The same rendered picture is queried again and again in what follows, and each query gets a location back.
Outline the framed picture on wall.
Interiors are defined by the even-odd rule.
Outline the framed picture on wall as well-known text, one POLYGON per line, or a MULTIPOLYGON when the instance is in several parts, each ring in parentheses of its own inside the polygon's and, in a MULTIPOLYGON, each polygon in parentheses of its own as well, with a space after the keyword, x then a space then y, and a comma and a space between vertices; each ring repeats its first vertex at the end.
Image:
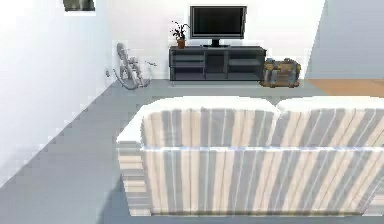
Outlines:
POLYGON ((68 11, 94 11, 94 0, 63 0, 64 9, 68 11))

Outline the striped beige grey sofa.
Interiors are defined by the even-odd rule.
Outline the striped beige grey sofa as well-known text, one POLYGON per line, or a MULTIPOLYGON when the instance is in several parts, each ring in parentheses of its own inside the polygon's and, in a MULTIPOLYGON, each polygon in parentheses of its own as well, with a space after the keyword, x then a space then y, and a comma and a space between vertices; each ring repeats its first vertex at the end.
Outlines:
POLYGON ((133 216, 384 214, 384 98, 165 98, 116 149, 133 216))

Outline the dark grey television stand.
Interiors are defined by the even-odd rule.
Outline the dark grey television stand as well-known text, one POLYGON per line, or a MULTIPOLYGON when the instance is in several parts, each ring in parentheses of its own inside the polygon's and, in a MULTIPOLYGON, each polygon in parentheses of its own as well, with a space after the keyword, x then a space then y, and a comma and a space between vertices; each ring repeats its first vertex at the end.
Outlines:
POLYGON ((169 48, 171 81, 262 81, 266 50, 259 46, 169 48))

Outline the grey rocking figure sculpture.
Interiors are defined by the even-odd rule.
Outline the grey rocking figure sculpture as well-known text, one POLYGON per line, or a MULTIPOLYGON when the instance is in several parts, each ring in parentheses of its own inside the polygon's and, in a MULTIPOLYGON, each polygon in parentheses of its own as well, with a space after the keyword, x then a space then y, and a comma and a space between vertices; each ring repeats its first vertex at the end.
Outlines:
POLYGON ((137 57, 128 56, 128 48, 121 42, 116 44, 116 52, 120 59, 119 72, 113 70, 114 75, 121 86, 127 90, 145 88, 151 83, 151 79, 144 79, 137 57))

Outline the brown and grey box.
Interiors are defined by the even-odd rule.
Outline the brown and grey box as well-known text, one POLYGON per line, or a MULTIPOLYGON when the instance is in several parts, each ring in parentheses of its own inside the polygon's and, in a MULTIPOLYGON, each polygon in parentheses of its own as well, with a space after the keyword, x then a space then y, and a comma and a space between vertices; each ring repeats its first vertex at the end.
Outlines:
POLYGON ((295 88, 300 85, 300 72, 301 65, 293 59, 275 60, 267 58, 264 62, 263 80, 260 81, 260 84, 270 88, 295 88))

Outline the house plant in brown pot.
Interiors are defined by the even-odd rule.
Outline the house plant in brown pot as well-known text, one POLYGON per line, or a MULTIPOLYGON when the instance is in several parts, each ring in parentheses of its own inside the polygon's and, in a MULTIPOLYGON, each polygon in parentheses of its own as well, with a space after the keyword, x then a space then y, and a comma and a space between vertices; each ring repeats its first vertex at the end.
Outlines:
POLYGON ((189 25, 186 23, 181 24, 177 21, 174 21, 174 24, 176 25, 176 27, 173 28, 170 33, 175 38, 177 42, 177 47, 179 49, 184 49, 186 44, 186 32, 189 28, 189 25))

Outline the black television set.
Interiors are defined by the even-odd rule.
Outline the black television set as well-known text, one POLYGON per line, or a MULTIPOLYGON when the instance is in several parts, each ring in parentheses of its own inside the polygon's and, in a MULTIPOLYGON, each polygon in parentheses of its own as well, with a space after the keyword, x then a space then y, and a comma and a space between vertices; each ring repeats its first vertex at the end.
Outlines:
POLYGON ((219 47, 221 39, 243 39, 247 7, 245 5, 190 7, 190 39, 210 39, 210 47, 219 47))

